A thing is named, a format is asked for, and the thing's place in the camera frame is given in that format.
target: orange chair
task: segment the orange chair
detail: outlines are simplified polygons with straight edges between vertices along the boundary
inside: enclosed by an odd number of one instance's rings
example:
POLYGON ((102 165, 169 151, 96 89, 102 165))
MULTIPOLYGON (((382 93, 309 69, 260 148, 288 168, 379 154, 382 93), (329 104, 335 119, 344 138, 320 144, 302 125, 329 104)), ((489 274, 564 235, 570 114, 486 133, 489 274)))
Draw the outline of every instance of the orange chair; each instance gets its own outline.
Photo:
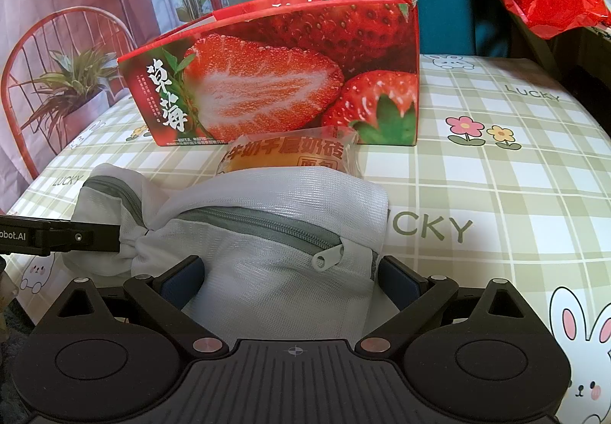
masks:
MULTIPOLYGON (((50 148, 46 160, 37 161, 42 170, 70 142, 63 122, 54 126, 48 122, 39 126, 34 123, 21 128, 45 100, 45 96, 39 93, 41 85, 35 79, 57 70, 50 50, 69 55, 79 54, 94 46, 100 46, 106 52, 114 51, 119 57, 134 50, 136 43, 125 24, 111 13, 99 8, 77 6, 50 14, 37 22, 21 37, 8 56, 0 81, 0 100, 19 153, 32 178, 39 175, 39 169, 28 145, 32 148, 43 137, 50 148)), ((115 95, 124 87, 123 78, 111 83, 109 105, 115 103, 115 95)), ((40 148, 37 151, 40 153, 38 157, 43 156, 40 148)))

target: zipper teeth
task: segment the zipper teeth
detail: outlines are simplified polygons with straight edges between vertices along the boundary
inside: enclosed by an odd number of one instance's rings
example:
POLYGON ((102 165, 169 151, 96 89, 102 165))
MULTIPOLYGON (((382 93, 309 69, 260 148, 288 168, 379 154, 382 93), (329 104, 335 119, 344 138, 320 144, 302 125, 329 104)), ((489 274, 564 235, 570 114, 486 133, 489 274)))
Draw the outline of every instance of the zipper teeth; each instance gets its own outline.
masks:
POLYGON ((106 181, 104 179, 98 179, 95 176, 92 178, 87 179, 84 183, 83 186, 90 186, 90 184, 88 183, 94 183, 94 184, 102 184, 102 186, 106 186, 107 188, 112 187, 112 189, 117 190, 118 193, 121 194, 121 197, 126 199, 127 202, 129 202, 129 205, 131 206, 131 209, 128 209, 128 211, 133 210, 136 214, 136 217, 140 220, 141 223, 144 223, 144 217, 142 216, 142 202, 139 201, 137 198, 134 198, 134 196, 131 194, 131 192, 127 191, 125 188, 123 188, 123 185, 120 183, 117 184, 112 184, 109 181, 106 181))
POLYGON ((222 210, 211 209, 209 207, 194 210, 200 214, 213 215, 215 217, 233 220, 234 222, 243 222, 245 224, 251 224, 266 228, 277 233, 283 233, 287 236, 291 236, 292 238, 301 239, 302 241, 317 246, 322 250, 328 250, 334 247, 334 244, 328 243, 324 239, 321 239, 316 235, 308 233, 307 231, 303 231, 299 228, 289 226, 287 224, 278 224, 277 222, 265 220, 260 217, 247 217, 245 215, 236 215, 231 212, 223 212, 222 210))

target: ribbed black surface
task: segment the ribbed black surface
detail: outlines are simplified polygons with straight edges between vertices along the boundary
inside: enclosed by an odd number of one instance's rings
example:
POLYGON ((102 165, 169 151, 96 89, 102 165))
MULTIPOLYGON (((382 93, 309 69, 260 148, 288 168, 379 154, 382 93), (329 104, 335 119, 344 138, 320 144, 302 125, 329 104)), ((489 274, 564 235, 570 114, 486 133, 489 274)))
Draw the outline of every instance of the ribbed black surface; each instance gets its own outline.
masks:
MULTIPOLYGON (((552 424, 539 420, 533 424, 552 424)), ((52 424, 36 417, 32 424, 52 424)), ((450 424, 424 407, 395 367, 343 341, 244 341, 196 362, 159 406, 124 424, 450 424)))

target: cartoon flower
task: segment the cartoon flower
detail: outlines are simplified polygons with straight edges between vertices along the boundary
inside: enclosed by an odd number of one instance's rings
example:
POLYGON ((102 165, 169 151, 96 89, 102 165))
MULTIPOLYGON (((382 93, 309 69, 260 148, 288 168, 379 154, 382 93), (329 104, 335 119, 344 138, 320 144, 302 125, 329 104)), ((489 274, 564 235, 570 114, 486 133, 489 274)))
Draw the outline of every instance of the cartoon flower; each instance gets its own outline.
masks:
POLYGON ((448 117, 445 122, 451 126, 450 131, 454 134, 466 134, 467 139, 469 139, 469 136, 474 138, 482 136, 482 129, 484 129, 483 124, 476 123, 471 117, 465 115, 458 119, 448 117))
POLYGON ((500 126, 493 126, 490 129, 486 129, 488 134, 491 134, 496 141, 496 146, 504 148, 506 150, 519 150, 522 145, 514 143, 516 139, 513 137, 513 131, 511 129, 503 129, 500 126))
POLYGON ((513 131, 511 129, 502 129, 500 126, 493 126, 491 129, 487 129, 488 134, 494 137, 495 141, 516 141, 513 137, 513 131))
POLYGON ((482 129, 484 129, 483 124, 475 122, 471 117, 467 117, 466 115, 458 119, 455 117, 448 117, 445 123, 451 126, 450 131, 454 134, 464 134, 464 138, 454 135, 448 136, 448 140, 452 143, 469 146, 482 146, 482 144, 486 143, 485 140, 472 140, 469 138, 470 136, 474 138, 481 137, 482 129))

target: rabbit ear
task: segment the rabbit ear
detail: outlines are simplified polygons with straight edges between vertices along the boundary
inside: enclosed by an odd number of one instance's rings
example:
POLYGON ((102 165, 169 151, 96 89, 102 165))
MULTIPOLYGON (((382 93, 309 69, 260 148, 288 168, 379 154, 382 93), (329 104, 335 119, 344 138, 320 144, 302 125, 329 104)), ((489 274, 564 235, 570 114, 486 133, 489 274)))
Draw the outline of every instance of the rabbit ear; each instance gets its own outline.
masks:
POLYGON ((560 287, 554 291, 549 303, 549 324, 560 346, 575 341, 577 336, 585 341, 584 310, 571 290, 560 287))
POLYGON ((592 328, 592 343, 600 343, 601 348, 608 353, 611 351, 611 304, 603 308, 592 328))

